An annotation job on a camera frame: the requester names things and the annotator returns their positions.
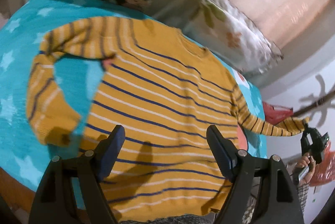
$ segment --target screw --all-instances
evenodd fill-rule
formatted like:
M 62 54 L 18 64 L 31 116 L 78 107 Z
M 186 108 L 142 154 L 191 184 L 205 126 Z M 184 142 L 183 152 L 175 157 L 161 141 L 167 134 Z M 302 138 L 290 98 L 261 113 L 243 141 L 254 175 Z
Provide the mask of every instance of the screw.
M 280 157 L 278 155 L 273 155 L 272 159 L 276 162 L 280 161 Z
M 240 149 L 238 152 L 237 152 L 241 157 L 245 157 L 248 152 L 246 152 L 244 149 Z
M 55 163 L 55 162 L 58 162 L 59 161 L 59 156 L 54 156 L 54 157 L 52 157 L 52 161 Z
M 85 152 L 85 156 L 86 156 L 86 157 L 91 157 L 93 154 L 94 154 L 94 151 L 93 151 L 93 150 L 87 150 L 87 151 Z

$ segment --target yellow striped sweater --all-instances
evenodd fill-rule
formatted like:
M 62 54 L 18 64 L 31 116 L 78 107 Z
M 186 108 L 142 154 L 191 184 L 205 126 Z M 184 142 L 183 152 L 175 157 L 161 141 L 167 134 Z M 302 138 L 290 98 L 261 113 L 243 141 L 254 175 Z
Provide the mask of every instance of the yellow striped sweater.
M 42 144 L 67 145 L 80 119 L 53 77 L 53 64 L 66 53 L 115 57 L 93 99 L 81 149 L 95 148 L 115 125 L 124 126 L 126 141 L 101 184 L 118 220 L 221 208 L 230 183 L 206 142 L 209 125 L 237 148 L 237 124 L 272 136 L 303 129 L 298 119 L 277 127 L 252 115 L 229 71 L 178 29 L 153 20 L 94 17 L 47 33 L 33 60 L 26 114 Z

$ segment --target gray textured fabric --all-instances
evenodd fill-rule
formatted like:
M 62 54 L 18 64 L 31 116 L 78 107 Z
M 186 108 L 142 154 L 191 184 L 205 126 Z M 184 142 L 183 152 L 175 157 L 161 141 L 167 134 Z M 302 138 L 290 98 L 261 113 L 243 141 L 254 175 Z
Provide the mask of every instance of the gray textured fabric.
M 306 206 L 308 188 L 309 188 L 308 183 L 297 187 L 298 196 L 299 196 L 300 205 L 301 205 L 301 210 L 303 211 L 303 213 L 304 213 L 304 209 L 305 209 L 305 206 Z
M 204 216 L 196 216 L 196 215 L 183 215 L 183 216 L 175 216 L 168 218 L 158 218 L 153 221 L 148 222 L 137 222 L 137 221 L 122 221 L 120 224 L 212 224 L 210 220 L 208 220 Z
M 298 197 L 300 200 L 301 209 L 304 213 L 306 200 L 307 200 L 307 193 L 308 193 L 309 184 L 306 183 L 302 186 L 297 187 Z M 256 205 L 256 199 L 250 196 L 246 212 L 242 218 L 241 224 L 248 224 L 251 221 L 254 208 Z M 196 216 L 196 215 L 183 215 L 183 216 L 176 216 L 176 217 L 168 217 L 168 218 L 158 218 L 153 221 L 148 222 L 138 222 L 138 221 L 122 221 L 120 224 L 212 224 L 206 216 Z

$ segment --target turquoise blanket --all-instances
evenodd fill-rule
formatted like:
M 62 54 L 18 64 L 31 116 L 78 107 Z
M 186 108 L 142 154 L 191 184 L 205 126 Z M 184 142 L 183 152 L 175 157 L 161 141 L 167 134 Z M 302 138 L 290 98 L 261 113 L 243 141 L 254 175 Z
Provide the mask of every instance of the turquoise blanket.
M 84 123 L 103 71 L 97 60 L 67 56 L 55 65 L 55 77 L 66 101 L 81 116 L 69 148 L 39 144 L 26 119 L 26 87 L 32 60 L 43 35 L 58 26 L 94 16 L 146 19 L 148 16 L 99 0 L 30 0 L 0 30 L 0 166 L 23 185 L 36 191 L 54 155 L 75 157 Z M 257 87 L 237 80 L 252 114 L 264 119 Z M 266 158 L 266 140 L 247 132 L 249 153 Z

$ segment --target red plastic bag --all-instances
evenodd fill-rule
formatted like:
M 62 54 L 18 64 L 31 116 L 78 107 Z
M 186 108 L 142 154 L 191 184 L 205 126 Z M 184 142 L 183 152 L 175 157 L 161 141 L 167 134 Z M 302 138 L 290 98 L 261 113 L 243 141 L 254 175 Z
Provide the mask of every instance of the red plastic bag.
M 265 121 L 272 125 L 277 125 L 287 117 L 293 115 L 293 108 L 282 106 L 273 106 L 266 102 L 263 102 L 263 109 L 265 114 Z
M 325 147 L 325 158 L 322 163 L 317 164 L 315 173 L 309 182 L 310 186 L 324 185 L 335 180 L 335 151 L 330 151 L 331 141 Z

